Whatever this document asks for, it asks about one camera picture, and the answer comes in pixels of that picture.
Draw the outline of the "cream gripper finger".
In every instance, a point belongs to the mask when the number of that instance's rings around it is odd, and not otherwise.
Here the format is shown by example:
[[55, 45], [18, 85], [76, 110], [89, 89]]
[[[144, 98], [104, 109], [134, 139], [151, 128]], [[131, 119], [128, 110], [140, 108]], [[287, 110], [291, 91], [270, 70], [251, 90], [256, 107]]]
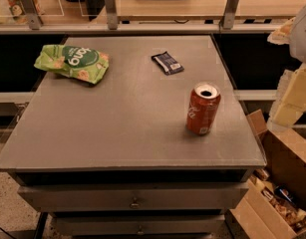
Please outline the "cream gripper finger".
[[280, 28], [269, 34], [267, 41], [276, 45], [289, 44], [295, 18], [287, 20]]
[[269, 120], [282, 126], [294, 125], [306, 112], [306, 64], [295, 71], [285, 70], [276, 91]]

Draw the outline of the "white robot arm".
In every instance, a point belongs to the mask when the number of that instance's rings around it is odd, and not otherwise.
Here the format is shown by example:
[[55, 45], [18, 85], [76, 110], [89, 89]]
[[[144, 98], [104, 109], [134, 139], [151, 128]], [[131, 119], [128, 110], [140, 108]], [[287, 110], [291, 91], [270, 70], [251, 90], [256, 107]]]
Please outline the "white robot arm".
[[270, 120], [282, 126], [294, 125], [306, 112], [306, 5], [292, 19], [273, 31], [267, 41], [289, 45], [292, 58], [302, 63], [294, 72], [286, 70], [280, 78]]

